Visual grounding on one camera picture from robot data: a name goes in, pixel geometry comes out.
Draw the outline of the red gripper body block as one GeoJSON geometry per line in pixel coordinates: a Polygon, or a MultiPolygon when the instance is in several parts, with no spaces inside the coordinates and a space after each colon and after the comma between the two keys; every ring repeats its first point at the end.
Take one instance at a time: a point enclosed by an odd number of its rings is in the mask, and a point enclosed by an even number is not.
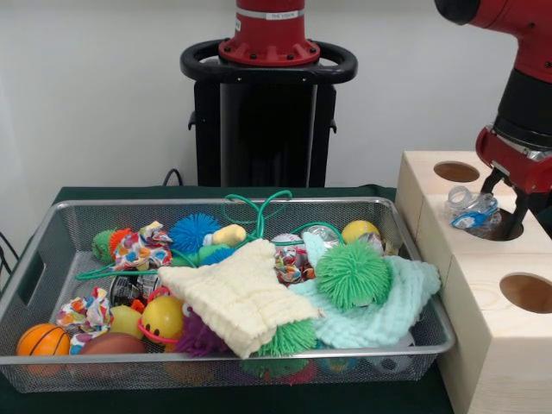
{"type": "Polygon", "coordinates": [[[501,180],[525,194],[551,192],[551,149],[530,147],[483,128],[476,140],[476,153],[501,180]]]}

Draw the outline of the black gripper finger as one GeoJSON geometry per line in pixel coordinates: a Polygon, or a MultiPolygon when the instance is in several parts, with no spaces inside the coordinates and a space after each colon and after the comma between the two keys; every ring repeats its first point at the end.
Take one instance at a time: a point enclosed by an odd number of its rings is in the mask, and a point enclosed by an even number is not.
{"type": "Polygon", "coordinates": [[[497,168],[493,168],[489,176],[485,179],[481,186],[480,192],[482,194],[493,194],[495,186],[501,181],[501,171],[497,168]]]}
{"type": "Polygon", "coordinates": [[[529,209],[529,196],[523,191],[517,191],[516,195],[516,208],[504,228],[505,239],[514,238],[529,209]]]}

